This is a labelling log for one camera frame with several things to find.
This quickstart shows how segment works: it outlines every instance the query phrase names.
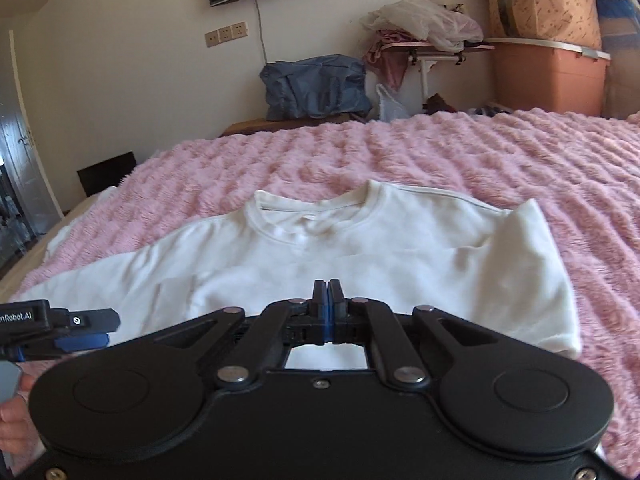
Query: human hand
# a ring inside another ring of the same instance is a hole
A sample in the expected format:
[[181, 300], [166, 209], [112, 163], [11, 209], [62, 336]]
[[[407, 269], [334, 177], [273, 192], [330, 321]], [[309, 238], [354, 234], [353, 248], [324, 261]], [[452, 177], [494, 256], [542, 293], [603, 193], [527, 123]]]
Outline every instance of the human hand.
[[[18, 390], [30, 392], [35, 382], [35, 377], [23, 374]], [[12, 454], [27, 452], [33, 433], [32, 427], [27, 403], [21, 396], [16, 395], [0, 404], [0, 450]]]

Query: metal screw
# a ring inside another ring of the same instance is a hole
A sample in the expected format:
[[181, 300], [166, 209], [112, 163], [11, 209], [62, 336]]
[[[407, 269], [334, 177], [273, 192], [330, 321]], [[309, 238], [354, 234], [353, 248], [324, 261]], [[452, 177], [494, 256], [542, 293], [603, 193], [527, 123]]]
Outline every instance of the metal screw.
[[225, 383], [241, 383], [249, 378], [249, 370], [243, 366], [225, 366], [218, 370], [218, 378]]
[[53, 468], [44, 473], [47, 480], [66, 480], [66, 473], [62, 469]]
[[575, 474], [575, 480], [596, 480], [597, 478], [597, 473], [589, 468], [580, 469], [580, 471]]
[[394, 372], [394, 377], [404, 384], [417, 384], [425, 380], [426, 375], [420, 368], [404, 366]]
[[331, 383], [326, 379], [317, 379], [314, 381], [314, 388], [317, 390], [326, 390], [331, 387]]

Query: clothes pile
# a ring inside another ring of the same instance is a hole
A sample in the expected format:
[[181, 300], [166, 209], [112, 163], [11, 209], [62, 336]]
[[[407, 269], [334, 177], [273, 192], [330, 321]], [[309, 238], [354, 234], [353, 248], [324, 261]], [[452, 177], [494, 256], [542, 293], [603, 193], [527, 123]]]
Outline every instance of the clothes pile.
[[[484, 39], [482, 28], [460, 7], [450, 10], [431, 0], [402, 0], [370, 12], [360, 20], [372, 32], [370, 47], [364, 56], [367, 68], [386, 88], [398, 92], [409, 67], [410, 54], [407, 50], [388, 50], [389, 45], [423, 44], [457, 53], [465, 48], [466, 42], [481, 42]], [[378, 94], [380, 92], [388, 94], [386, 89], [378, 88]]]

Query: power outlet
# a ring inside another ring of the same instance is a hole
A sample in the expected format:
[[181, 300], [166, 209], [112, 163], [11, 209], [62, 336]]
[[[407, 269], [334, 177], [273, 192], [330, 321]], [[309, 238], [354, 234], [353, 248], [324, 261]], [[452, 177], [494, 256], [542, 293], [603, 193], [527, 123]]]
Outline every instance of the power outlet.
[[234, 38], [233, 34], [231, 33], [231, 27], [219, 28], [218, 35], [220, 37], [220, 43], [231, 41]]
[[204, 39], [207, 42], [207, 46], [216, 46], [227, 41], [246, 38], [248, 35], [249, 30], [246, 27], [246, 22], [241, 22], [218, 30], [212, 30], [204, 35]]
[[204, 35], [204, 40], [207, 42], [207, 46], [216, 46], [220, 44], [220, 37], [217, 30], [212, 30]]
[[249, 31], [246, 28], [246, 22], [231, 25], [231, 37], [234, 40], [237, 40], [238, 38], [246, 38], [248, 35]]

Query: pink bedding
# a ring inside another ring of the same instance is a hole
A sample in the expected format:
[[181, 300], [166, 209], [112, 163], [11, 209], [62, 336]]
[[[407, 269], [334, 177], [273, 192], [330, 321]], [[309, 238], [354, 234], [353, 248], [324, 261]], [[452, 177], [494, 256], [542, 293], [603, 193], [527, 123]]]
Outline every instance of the pink bedding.
[[501, 208], [540, 202], [575, 285], [582, 361], [612, 386], [604, 439], [640, 472], [640, 114], [439, 113], [181, 143], [136, 169], [71, 231], [22, 290], [135, 251], [185, 222], [239, 208], [257, 189], [316, 201], [368, 178], [466, 192]]

